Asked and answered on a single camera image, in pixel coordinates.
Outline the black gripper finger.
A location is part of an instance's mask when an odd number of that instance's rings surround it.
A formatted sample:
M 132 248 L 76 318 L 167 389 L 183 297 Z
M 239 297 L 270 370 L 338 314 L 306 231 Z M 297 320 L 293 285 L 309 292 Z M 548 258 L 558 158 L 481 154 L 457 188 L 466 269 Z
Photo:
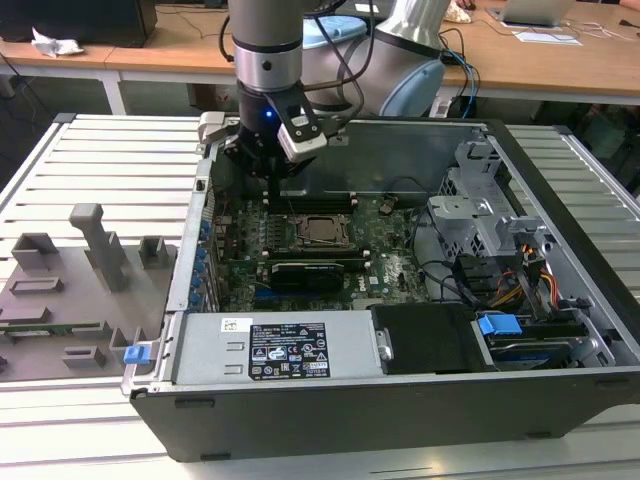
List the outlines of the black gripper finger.
M 266 196 L 275 198 L 275 143 L 260 135 L 234 135 L 224 147 L 226 156 L 246 175 L 266 182 Z
M 277 159 L 274 163 L 274 198 L 281 195 L 281 183 L 298 174 L 298 164 Z

